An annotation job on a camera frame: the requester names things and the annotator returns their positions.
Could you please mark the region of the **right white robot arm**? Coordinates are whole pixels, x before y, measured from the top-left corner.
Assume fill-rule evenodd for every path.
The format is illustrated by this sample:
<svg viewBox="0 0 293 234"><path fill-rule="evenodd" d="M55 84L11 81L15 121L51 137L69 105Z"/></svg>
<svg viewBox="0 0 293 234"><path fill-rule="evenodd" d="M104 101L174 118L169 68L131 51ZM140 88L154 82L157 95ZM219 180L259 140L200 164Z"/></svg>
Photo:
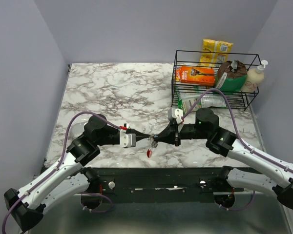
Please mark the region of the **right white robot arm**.
<svg viewBox="0 0 293 234"><path fill-rule="evenodd" d="M247 173L224 167L224 174L215 178L221 191L245 188L270 194L293 210L293 164L277 159L244 141L238 134L219 126L219 117L209 108L195 113L195 123L185 124L183 112L173 108L168 113L169 124L153 137L156 142L179 146L182 140L206 139L206 147L215 154L240 161L255 169Z"/></svg>

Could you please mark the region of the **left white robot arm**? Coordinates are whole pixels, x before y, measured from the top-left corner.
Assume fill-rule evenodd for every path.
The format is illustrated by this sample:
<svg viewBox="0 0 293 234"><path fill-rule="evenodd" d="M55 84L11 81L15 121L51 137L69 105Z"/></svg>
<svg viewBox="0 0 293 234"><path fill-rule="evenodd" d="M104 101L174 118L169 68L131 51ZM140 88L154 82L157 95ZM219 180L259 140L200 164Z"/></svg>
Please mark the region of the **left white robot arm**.
<svg viewBox="0 0 293 234"><path fill-rule="evenodd" d="M70 195L96 191L98 180L94 174L87 175L91 169L86 165L100 154L100 146L130 148L145 138L149 135L127 125L117 126L105 116L92 113L83 133L70 145L63 145L62 155L52 166L27 185L19 189L10 188L4 193L8 213L3 220L2 233L6 232L10 216L20 230L26 232L35 227L56 202Z"/></svg>

